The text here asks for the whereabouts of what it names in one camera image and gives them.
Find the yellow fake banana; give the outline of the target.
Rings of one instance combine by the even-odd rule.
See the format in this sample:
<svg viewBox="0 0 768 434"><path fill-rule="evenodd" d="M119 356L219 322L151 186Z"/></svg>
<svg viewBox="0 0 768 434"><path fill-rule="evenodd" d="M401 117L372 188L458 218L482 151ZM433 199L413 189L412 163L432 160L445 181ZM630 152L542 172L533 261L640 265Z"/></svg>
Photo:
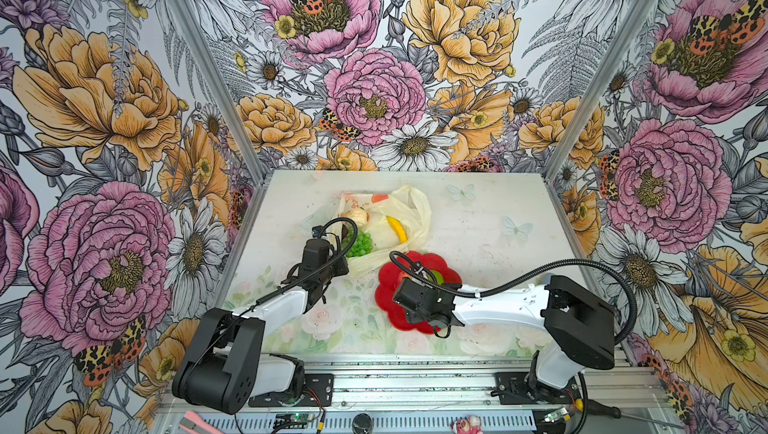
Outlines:
<svg viewBox="0 0 768 434"><path fill-rule="evenodd" d="M387 216L386 219L389 226L398 237L399 243L402 244L408 242L408 235L402 223L392 216Z"/></svg>

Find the green fake lime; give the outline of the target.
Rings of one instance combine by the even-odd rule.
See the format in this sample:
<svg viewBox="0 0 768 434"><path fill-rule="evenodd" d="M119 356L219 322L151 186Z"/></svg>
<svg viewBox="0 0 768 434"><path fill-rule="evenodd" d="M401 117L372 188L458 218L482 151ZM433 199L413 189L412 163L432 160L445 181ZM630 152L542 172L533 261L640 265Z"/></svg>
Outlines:
<svg viewBox="0 0 768 434"><path fill-rule="evenodd" d="M442 285L444 283L444 277L439 271L431 270L431 277L434 282L436 282L438 285Z"/></svg>

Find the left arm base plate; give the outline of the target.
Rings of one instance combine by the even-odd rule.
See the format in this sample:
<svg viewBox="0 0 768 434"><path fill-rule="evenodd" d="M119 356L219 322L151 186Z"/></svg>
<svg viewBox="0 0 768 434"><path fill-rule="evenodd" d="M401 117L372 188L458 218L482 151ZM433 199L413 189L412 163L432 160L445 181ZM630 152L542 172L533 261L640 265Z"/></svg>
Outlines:
<svg viewBox="0 0 768 434"><path fill-rule="evenodd" d="M330 407L333 401L335 376L333 374L310 373L304 376L303 390L268 393L251 397L247 405L251 408L317 408Z"/></svg>

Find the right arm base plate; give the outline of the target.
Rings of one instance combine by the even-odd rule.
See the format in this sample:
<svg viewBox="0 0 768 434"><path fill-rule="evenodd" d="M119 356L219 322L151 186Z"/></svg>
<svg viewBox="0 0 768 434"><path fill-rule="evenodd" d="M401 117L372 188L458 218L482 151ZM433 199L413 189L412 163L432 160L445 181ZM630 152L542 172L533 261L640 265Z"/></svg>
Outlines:
<svg viewBox="0 0 768 434"><path fill-rule="evenodd" d="M570 405L579 396L574 379L565 388L555 389L542 383L531 386L528 377L529 374L522 371L498 372L490 395L501 405Z"/></svg>

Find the red fake fruit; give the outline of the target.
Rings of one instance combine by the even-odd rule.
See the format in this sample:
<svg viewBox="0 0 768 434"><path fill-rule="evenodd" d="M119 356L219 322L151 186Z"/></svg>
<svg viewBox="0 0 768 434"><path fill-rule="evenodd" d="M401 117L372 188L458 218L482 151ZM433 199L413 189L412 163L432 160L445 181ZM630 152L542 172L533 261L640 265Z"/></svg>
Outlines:
<svg viewBox="0 0 768 434"><path fill-rule="evenodd" d="M410 275L404 272L401 272L397 277L396 285L400 285L405 279L408 279L408 278L410 278Z"/></svg>

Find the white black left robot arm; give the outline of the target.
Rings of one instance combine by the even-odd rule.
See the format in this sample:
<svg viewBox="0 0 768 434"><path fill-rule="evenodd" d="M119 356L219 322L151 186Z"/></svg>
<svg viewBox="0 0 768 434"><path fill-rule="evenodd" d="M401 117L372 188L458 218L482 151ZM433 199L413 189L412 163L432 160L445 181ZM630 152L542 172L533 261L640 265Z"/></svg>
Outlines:
<svg viewBox="0 0 768 434"><path fill-rule="evenodd" d="M275 402L305 395L304 362L262 351L264 340L309 312L333 278L348 272L345 255L311 238L284 285L238 310L212 308L199 320L172 380L172 394L191 405L236 414L257 397Z"/></svg>

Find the beige fake garlic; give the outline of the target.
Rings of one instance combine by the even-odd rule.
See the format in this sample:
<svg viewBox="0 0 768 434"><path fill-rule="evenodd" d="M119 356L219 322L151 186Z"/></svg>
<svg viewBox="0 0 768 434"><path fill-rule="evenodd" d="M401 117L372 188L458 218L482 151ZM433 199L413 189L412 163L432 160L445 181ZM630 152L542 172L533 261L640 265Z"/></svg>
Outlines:
<svg viewBox="0 0 768 434"><path fill-rule="evenodd" d="M344 216L351 219L358 227L368 224L370 218L368 212L361 207L351 208L345 212Z"/></svg>

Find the translucent cream plastic bag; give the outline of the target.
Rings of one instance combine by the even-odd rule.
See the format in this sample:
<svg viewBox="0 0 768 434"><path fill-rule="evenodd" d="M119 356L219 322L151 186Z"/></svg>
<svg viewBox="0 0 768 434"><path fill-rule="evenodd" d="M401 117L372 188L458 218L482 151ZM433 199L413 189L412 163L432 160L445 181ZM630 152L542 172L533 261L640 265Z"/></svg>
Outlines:
<svg viewBox="0 0 768 434"><path fill-rule="evenodd" d="M344 193L337 202L334 215L345 217L354 207L365 209L368 224L358 227L372 236L375 250L362 257L348 260L350 274L359 276L378 270L389 261L393 250L408 252L421 248L429 238L432 208L427 195L411 186L402 186L389 193ZM400 244L386 217L398 219L404 226L408 242Z"/></svg>

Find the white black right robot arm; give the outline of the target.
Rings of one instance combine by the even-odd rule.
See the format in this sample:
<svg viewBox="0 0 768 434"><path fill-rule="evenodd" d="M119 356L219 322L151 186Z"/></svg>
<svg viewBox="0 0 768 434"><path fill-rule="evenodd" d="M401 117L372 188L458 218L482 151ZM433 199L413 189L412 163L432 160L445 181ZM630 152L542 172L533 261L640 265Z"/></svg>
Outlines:
<svg viewBox="0 0 768 434"><path fill-rule="evenodd" d="M615 367L615 310L567 276L553 274L544 285L496 294L405 277L392 300L409 323L425 322L436 334L479 324L546 333L550 341L534 354L528 370L496 375L495 395L503 404L565 403L576 396L584 370Z"/></svg>

